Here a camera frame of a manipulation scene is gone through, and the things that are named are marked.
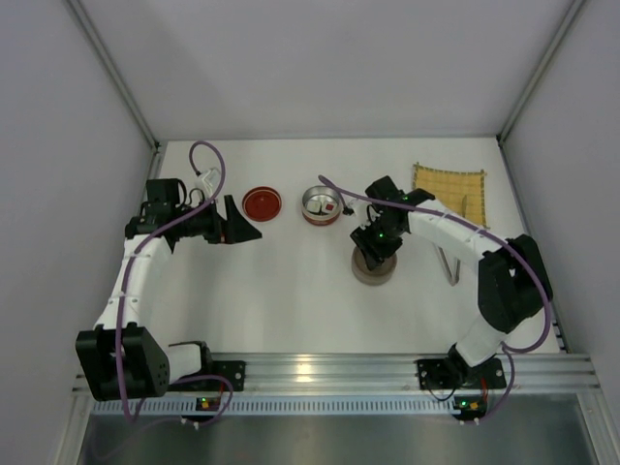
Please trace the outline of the metal tongs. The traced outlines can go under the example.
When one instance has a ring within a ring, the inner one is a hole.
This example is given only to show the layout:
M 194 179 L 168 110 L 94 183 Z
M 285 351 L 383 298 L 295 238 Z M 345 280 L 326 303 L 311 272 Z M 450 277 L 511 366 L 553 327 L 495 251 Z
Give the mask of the metal tongs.
M 448 283 L 454 287 L 460 282 L 461 277 L 461 261 L 459 259 L 454 259 L 452 262 L 449 261 L 449 257 L 447 256 L 445 250 L 442 247 L 435 247 L 442 270 L 448 280 Z

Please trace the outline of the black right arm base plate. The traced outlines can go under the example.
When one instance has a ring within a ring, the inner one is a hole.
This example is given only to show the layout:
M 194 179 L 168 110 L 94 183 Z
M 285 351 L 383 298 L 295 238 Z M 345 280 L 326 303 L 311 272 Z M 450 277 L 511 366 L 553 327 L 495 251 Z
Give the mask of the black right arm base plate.
M 422 358 L 416 361 L 418 381 L 425 390 L 502 389 L 507 386 L 502 362 L 497 357 L 476 367 L 456 362 L 447 357 Z

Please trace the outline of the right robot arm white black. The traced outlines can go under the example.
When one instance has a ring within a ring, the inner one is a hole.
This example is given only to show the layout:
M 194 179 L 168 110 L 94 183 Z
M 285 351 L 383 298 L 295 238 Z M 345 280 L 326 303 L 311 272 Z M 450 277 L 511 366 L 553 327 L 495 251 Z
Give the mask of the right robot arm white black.
M 549 312 L 553 291 L 531 236 L 497 236 L 423 189 L 404 192 L 388 176 L 374 181 L 363 198 L 368 219 L 351 234 L 352 269 L 359 281 L 380 285 L 391 277 L 406 233 L 450 252 L 477 276 L 478 315 L 443 360 L 455 385 L 480 371 L 524 321 Z

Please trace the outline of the red metal lunch tin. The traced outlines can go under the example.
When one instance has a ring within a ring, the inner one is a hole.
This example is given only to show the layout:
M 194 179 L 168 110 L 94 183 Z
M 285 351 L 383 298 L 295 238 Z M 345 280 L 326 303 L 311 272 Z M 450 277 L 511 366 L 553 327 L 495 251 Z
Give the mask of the red metal lunch tin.
M 324 202 L 324 201 L 337 202 L 338 207 L 337 207 L 337 210 L 334 211 L 332 215 L 316 216 L 306 211 L 305 205 L 310 200 L 315 200 L 315 201 L 320 201 L 320 202 Z M 342 202 L 338 198 L 338 193 L 335 190 L 329 187 L 326 187 L 325 185 L 317 185 L 317 186 L 310 187 L 302 194 L 301 213 L 304 219 L 308 223 L 314 226 L 328 226 L 334 223 L 341 215 L 342 210 L 343 210 L 343 205 L 342 205 Z

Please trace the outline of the aluminium mounting rail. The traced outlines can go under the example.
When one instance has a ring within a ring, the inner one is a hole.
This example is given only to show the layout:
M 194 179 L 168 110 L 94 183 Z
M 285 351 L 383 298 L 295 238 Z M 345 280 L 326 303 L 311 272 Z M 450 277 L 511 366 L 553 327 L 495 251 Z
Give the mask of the aluminium mounting rail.
M 416 354 L 243 354 L 216 353 L 216 362 L 239 360 L 232 373 L 244 380 L 243 392 L 267 395 L 422 393 L 428 378 L 450 372 L 441 355 Z M 514 376 L 516 394 L 579 393 L 600 388 L 589 356 L 559 354 L 497 355 L 498 380 Z

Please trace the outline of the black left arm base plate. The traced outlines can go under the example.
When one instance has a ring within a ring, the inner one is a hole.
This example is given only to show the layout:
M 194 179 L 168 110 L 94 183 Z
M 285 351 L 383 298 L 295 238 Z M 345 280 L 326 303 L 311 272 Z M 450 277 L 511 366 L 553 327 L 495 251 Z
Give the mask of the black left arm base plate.
M 245 385 L 246 362 L 243 360 L 214 360 L 199 372 L 186 375 L 169 387 L 172 392 L 212 392 L 227 390 L 227 385 L 215 379 L 226 379 L 234 392 L 241 392 Z

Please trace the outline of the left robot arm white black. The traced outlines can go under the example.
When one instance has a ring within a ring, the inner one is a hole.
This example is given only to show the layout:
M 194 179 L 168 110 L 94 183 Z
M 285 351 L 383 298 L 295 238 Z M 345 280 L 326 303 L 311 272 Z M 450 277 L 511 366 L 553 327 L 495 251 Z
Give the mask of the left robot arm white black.
M 125 227 L 124 256 L 106 307 L 93 328 L 77 335 L 76 351 L 91 394 L 98 401 L 160 397 L 187 379 L 210 389 L 218 375 L 203 341 L 161 346 L 146 327 L 164 270 L 177 242 L 201 237 L 233 245 L 262 238 L 225 196 L 226 213 L 214 203 L 196 207 L 181 197 L 177 178 L 150 180 L 139 215 Z

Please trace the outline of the brown round lid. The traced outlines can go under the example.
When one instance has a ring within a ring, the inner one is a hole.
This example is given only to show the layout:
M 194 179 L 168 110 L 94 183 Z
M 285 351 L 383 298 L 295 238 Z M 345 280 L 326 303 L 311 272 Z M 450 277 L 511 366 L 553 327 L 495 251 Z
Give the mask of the brown round lid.
M 365 272 L 372 272 L 374 270 L 376 270 L 377 272 L 380 272 L 380 271 L 386 272 L 388 270 L 394 271 L 396 269 L 396 266 L 397 266 L 397 257 L 395 255 L 392 255 L 391 257 L 386 259 L 382 264 L 380 264 L 378 267 L 370 270 L 358 247 L 354 249 L 353 254 L 352 254 L 352 271 L 354 268 L 359 268 L 359 269 L 363 269 Z

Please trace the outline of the dark sushi roll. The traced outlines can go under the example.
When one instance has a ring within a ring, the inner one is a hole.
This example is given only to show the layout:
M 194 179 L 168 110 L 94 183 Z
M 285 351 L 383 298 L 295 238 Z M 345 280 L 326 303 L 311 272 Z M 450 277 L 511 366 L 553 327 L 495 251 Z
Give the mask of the dark sushi roll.
M 323 215 L 323 204 L 320 201 L 310 200 L 305 205 L 306 211 L 312 215 L 322 216 Z

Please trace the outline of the red round lid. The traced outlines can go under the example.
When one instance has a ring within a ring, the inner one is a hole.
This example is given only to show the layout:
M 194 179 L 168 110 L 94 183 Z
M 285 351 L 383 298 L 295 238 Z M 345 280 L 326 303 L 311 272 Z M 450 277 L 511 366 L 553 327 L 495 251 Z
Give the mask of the red round lid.
M 242 208 L 246 216 L 256 222 L 273 220 L 281 211 L 280 194 L 268 186 L 258 186 L 249 190 L 243 197 Z

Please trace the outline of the sushi roll with red centre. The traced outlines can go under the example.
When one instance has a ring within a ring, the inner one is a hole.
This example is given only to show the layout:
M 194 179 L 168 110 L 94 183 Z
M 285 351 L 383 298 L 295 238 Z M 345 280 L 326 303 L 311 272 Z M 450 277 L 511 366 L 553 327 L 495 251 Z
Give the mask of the sushi roll with red centre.
M 320 213 L 323 216 L 332 215 L 337 210 L 338 203 L 334 201 L 323 201 L 321 204 Z

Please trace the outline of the bamboo sushi mat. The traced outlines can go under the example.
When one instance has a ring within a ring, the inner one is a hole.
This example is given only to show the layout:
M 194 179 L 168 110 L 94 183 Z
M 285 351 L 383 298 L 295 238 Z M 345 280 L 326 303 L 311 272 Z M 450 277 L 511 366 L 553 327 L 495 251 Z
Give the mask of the bamboo sushi mat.
M 413 167 L 413 187 L 433 194 L 442 204 L 470 222 L 487 227 L 484 170 L 454 171 Z

